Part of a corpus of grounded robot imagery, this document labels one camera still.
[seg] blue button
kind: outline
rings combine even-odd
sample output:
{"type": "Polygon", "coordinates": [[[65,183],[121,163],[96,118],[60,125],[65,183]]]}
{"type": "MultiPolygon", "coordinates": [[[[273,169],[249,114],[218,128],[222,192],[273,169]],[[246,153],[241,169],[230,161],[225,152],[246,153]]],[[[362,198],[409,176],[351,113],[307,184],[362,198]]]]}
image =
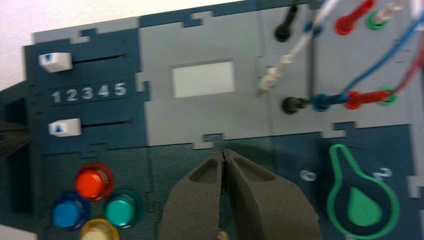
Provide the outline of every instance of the blue button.
{"type": "Polygon", "coordinates": [[[53,223],[60,228],[69,228],[77,224],[80,210],[70,201],[56,205],[53,210],[53,223]]]}

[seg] white wall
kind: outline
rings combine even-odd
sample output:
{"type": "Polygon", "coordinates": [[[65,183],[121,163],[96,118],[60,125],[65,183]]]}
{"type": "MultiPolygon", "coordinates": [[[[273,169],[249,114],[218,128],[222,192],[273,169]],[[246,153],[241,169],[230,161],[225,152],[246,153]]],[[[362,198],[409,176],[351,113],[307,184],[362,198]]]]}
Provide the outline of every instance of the white wall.
{"type": "MultiPolygon", "coordinates": [[[[0,91],[25,79],[22,46],[31,33],[235,2],[233,0],[0,0],[0,91]]],[[[34,240],[34,234],[0,225],[0,240],[34,240]]]]}

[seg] gray panel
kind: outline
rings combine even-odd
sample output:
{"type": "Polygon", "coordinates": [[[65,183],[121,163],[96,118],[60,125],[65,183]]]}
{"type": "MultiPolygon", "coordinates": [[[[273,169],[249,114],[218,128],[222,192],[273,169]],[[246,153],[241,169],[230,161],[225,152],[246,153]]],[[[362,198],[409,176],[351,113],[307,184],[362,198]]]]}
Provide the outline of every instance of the gray panel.
{"type": "MultiPolygon", "coordinates": [[[[402,28],[407,28],[411,21],[411,9],[405,8],[404,14],[398,19],[398,24],[402,28]]],[[[415,34],[410,41],[412,46],[418,46],[422,31],[415,34]]],[[[409,196],[411,198],[421,198],[421,187],[424,187],[424,98],[423,92],[423,75],[417,74],[410,87],[407,89],[407,94],[410,104],[407,106],[408,116],[410,118],[410,135],[412,143],[412,152],[414,159],[414,173],[415,175],[409,176],[409,196]]],[[[421,212],[421,225],[424,230],[424,212],[421,212]]]]}
{"type": "Polygon", "coordinates": [[[145,103],[148,145],[210,148],[203,135],[222,133],[225,140],[269,136],[267,101],[255,96],[261,54],[257,13],[193,17],[202,18],[203,25],[171,23],[139,31],[144,72],[138,86],[140,81],[151,86],[151,101],[145,103]],[[235,92],[173,97],[172,68],[226,61],[233,61],[235,92]]]}
{"type": "Polygon", "coordinates": [[[128,17],[111,21],[102,21],[81,26],[71,26],[60,29],[39,31],[32,34],[34,44],[62,39],[70,39],[72,44],[87,43],[90,37],[81,36],[81,31],[96,29],[97,34],[111,33],[139,27],[138,17],[128,17]]]}
{"type": "MultiPolygon", "coordinates": [[[[355,30],[349,35],[341,36],[335,33],[333,24],[339,17],[349,14],[361,0],[343,1],[328,17],[324,32],[316,38],[316,91],[329,95],[338,94],[358,74],[374,64],[398,39],[402,32],[397,21],[393,20],[386,28],[380,31],[371,30],[366,26],[366,17],[356,23],[355,30]]],[[[390,0],[378,2],[384,6],[390,0]]],[[[266,46],[266,58],[263,66],[272,61],[276,63],[288,49],[282,44],[276,44],[271,37],[274,26],[281,19],[281,10],[263,10],[263,29],[266,46]]],[[[307,11],[301,9],[300,16],[294,23],[294,29],[302,29],[307,11]]],[[[291,47],[299,39],[300,31],[293,32],[293,38],[288,42],[291,47]]],[[[415,52],[415,44],[409,45],[411,51],[401,51],[392,58],[383,68],[368,77],[355,87],[360,92],[371,92],[381,87],[395,86],[403,76],[415,52]]],[[[322,132],[324,138],[342,137],[343,131],[334,131],[333,123],[355,122],[357,128],[390,126],[408,124],[406,98],[407,92],[399,94],[398,101],[391,107],[378,104],[367,104],[358,110],[348,110],[342,105],[334,105],[327,112],[316,112],[309,106],[294,115],[287,115],[281,111],[281,101],[285,97],[307,96],[307,66],[306,49],[289,65],[285,75],[278,81],[276,88],[271,91],[271,114],[273,135],[322,132]]]]}

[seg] teal button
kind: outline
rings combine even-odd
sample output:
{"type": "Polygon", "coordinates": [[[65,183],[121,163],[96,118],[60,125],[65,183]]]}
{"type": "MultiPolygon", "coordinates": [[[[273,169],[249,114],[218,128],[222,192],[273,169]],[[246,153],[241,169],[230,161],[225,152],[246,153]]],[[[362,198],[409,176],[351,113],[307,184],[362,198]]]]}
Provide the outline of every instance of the teal button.
{"type": "Polygon", "coordinates": [[[124,227],[134,217],[134,203],[126,197],[117,197],[106,206],[106,218],[112,225],[124,227]]]}

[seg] white wire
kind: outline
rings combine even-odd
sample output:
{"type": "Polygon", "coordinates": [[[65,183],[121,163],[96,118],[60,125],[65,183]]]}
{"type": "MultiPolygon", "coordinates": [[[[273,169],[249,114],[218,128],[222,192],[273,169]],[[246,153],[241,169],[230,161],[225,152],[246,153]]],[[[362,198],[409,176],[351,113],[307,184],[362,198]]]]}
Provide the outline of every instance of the white wire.
{"type": "Polygon", "coordinates": [[[280,58],[279,63],[268,70],[268,74],[264,76],[259,82],[259,93],[263,94],[272,89],[277,82],[277,78],[283,75],[283,70],[286,66],[292,63],[292,59],[305,48],[306,44],[310,41],[313,36],[315,27],[321,25],[331,11],[336,7],[340,0],[327,0],[318,11],[316,17],[312,22],[311,29],[304,32],[300,37],[300,40],[294,45],[287,55],[283,55],[280,58]]]}
{"type": "Polygon", "coordinates": [[[407,2],[406,0],[397,0],[396,2],[392,2],[389,5],[387,5],[386,8],[380,9],[377,12],[377,14],[374,15],[374,18],[372,19],[373,23],[376,25],[380,25],[380,24],[383,24],[384,22],[387,22],[396,14],[396,12],[404,8],[404,5],[406,2],[407,2]]]}

